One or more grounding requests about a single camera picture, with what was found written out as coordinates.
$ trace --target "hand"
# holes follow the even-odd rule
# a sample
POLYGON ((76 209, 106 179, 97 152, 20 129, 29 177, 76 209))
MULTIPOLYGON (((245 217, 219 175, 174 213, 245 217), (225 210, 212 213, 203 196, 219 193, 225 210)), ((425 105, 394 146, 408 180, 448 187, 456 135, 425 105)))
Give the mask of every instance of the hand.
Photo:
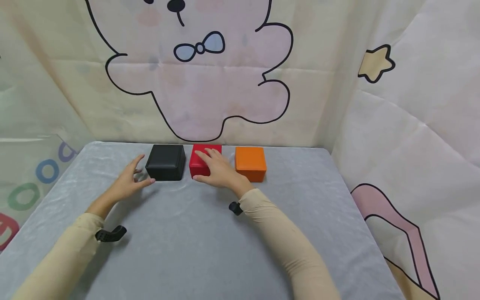
POLYGON ((228 159, 220 152, 208 148, 205 151, 208 155, 201 151, 195 151, 195 153, 207 164, 210 169, 210 176, 195 175, 193 177, 194 180, 218 188, 231 189, 238 198, 254 189, 250 181, 245 176, 237 173, 230 165, 228 159))
POLYGON ((122 199, 132 196, 137 191, 154 183, 155 179, 152 178, 147 178, 143 181, 137 181, 137 179, 133 178, 134 174, 142 172, 141 169, 137 169, 137 165, 144 157, 145 155, 141 154, 132 160, 101 197, 107 198, 116 203, 122 199))

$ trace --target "box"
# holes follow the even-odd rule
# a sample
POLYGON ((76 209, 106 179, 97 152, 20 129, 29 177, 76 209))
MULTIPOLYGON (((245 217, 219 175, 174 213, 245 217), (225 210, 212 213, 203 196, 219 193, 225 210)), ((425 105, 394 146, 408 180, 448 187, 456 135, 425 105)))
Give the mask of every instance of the box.
POLYGON ((183 145, 153 145, 145 169, 157 181, 178 181, 185 168, 183 145))
POLYGON ((193 145, 192 156, 190 156, 190 163, 188 164, 192 178, 195 175, 210 176, 210 169, 207 167, 206 163, 195 153, 195 151, 201 151, 208 155, 208 153, 205 151, 205 148, 215 149, 222 153, 222 145, 193 145))
POLYGON ((246 176, 250 182, 264 181, 267 172, 264 149, 261 147, 237 147, 235 149, 235 170, 246 176))

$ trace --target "table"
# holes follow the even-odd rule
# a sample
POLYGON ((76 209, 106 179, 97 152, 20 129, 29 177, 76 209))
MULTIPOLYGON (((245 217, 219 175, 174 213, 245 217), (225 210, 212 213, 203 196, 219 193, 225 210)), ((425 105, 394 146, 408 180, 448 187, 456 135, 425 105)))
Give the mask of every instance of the table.
MULTIPOLYGON (((151 147, 88 144, 0 255, 2 294, 9 299, 65 228, 151 147)), ((191 149, 185 146, 187 162, 191 149)), ((233 162, 234 147, 223 153, 233 162)), ((265 157, 266 179, 256 186, 309 238, 342 299, 403 299, 329 153, 266 147, 265 157)), ((291 299, 287 277, 249 220, 228 210, 235 200, 193 181, 186 167, 181 181, 156 182, 119 203, 105 228, 128 232, 99 247, 72 299, 291 299)))

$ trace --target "orange box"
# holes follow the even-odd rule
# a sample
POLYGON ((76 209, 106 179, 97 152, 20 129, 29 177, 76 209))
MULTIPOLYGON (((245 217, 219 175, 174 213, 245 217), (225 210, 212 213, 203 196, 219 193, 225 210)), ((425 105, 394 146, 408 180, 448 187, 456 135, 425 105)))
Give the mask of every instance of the orange box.
POLYGON ((250 182, 262 182, 267 172, 264 149, 261 147, 237 147, 235 170, 250 182))

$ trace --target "wrist strap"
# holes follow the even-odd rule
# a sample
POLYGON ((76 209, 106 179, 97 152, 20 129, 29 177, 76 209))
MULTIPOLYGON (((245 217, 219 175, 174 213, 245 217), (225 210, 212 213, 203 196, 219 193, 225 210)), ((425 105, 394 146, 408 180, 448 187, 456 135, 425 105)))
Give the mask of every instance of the wrist strap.
POLYGON ((240 208, 240 203, 232 202, 228 206, 228 209, 231 210, 236 216, 240 216, 243 213, 243 210, 240 208))
POLYGON ((119 241, 125 235, 125 233, 127 233, 127 229, 121 225, 118 225, 112 232, 104 229, 99 230, 95 234, 95 238, 96 240, 109 243, 119 241))

